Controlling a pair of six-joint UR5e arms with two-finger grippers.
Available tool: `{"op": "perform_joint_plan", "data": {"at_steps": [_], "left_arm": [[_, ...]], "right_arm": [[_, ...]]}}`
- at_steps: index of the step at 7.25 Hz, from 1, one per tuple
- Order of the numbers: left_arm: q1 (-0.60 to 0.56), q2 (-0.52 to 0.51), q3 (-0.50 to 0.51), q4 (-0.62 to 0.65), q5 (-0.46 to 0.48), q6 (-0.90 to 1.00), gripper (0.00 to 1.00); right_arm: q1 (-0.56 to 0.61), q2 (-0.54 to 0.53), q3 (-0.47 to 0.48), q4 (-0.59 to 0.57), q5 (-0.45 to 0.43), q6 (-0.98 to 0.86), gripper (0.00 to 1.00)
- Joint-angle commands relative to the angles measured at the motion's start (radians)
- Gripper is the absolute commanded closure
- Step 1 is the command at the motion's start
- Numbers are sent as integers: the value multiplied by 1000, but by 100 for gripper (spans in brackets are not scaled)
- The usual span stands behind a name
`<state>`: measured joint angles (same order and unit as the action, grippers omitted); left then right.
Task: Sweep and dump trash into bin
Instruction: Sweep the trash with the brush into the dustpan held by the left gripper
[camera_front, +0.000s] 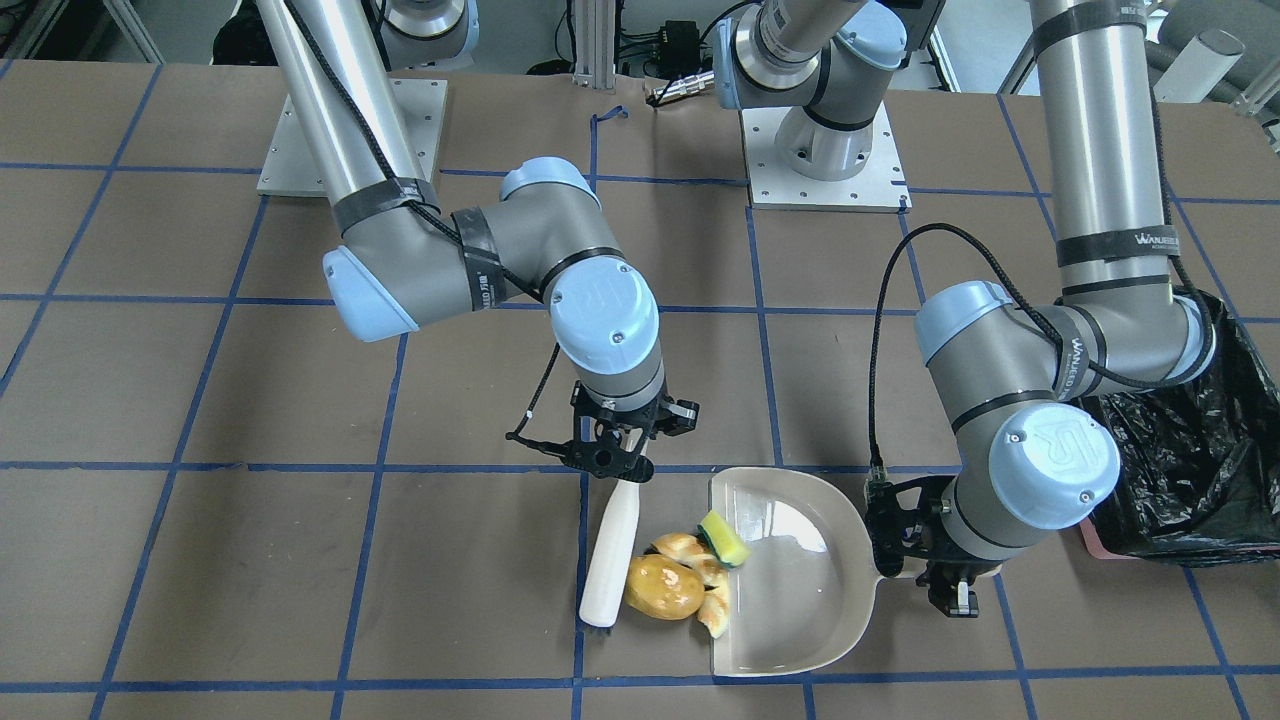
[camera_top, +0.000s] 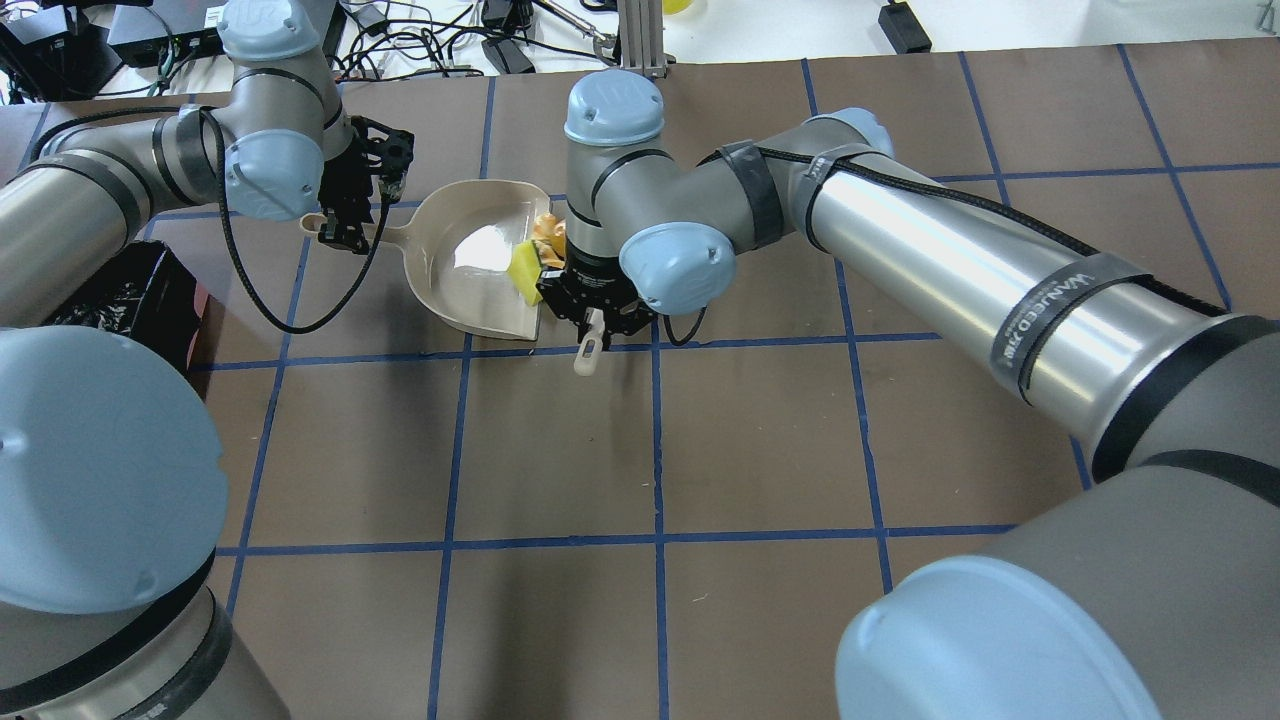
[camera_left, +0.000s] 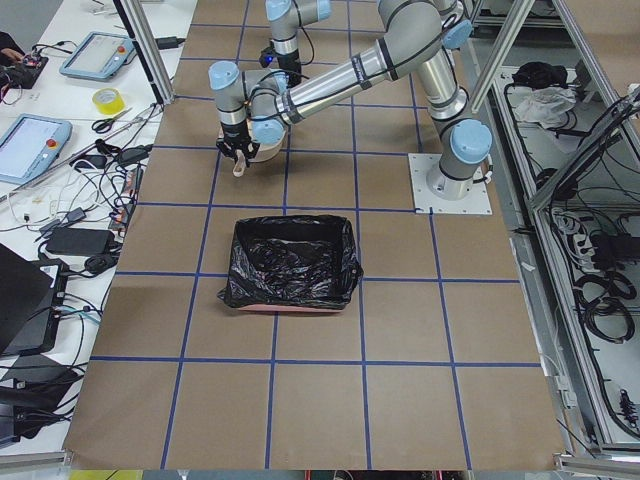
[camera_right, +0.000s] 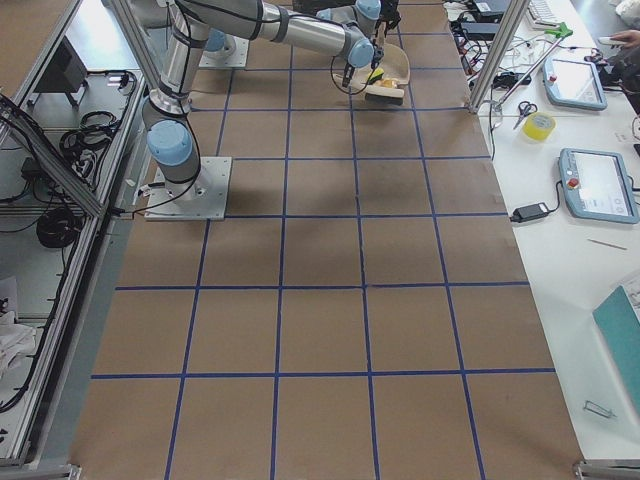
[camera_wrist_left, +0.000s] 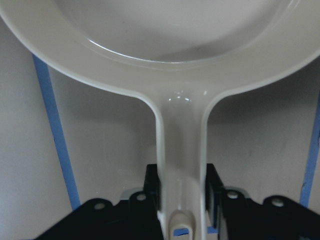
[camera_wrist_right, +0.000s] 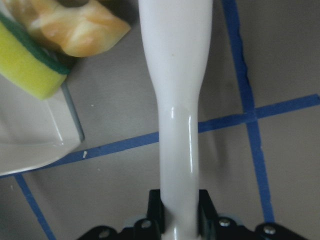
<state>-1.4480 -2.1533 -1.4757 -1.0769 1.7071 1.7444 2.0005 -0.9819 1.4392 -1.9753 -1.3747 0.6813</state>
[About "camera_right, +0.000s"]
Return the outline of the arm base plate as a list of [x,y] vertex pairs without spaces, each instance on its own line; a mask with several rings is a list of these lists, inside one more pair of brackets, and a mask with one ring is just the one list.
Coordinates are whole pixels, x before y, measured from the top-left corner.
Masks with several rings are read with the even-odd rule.
[[166,182],[160,168],[156,168],[154,181],[161,187],[150,192],[144,217],[149,221],[223,220],[226,213],[231,157],[202,157],[198,178],[178,185]]

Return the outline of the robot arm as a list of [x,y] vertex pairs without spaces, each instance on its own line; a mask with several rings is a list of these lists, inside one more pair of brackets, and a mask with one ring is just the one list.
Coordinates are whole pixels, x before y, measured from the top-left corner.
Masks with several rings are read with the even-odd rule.
[[264,1],[167,1],[169,33],[159,83],[143,108],[149,152],[170,199],[199,195],[201,159],[189,125],[189,97],[202,62],[244,65],[249,42],[262,38],[341,58],[349,71],[375,58],[378,1],[354,1],[315,15]]

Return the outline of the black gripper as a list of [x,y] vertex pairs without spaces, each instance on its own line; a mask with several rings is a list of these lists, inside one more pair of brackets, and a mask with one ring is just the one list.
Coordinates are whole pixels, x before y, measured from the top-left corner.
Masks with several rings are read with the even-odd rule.
[[[386,30],[395,29],[401,21],[401,15],[398,11],[398,0],[381,0],[381,10],[379,14],[379,24],[383,25]],[[384,48],[374,45],[374,52],[371,60],[371,69],[376,70],[382,59],[384,58]],[[354,75],[354,67],[346,63],[343,69],[342,85],[350,85]]]

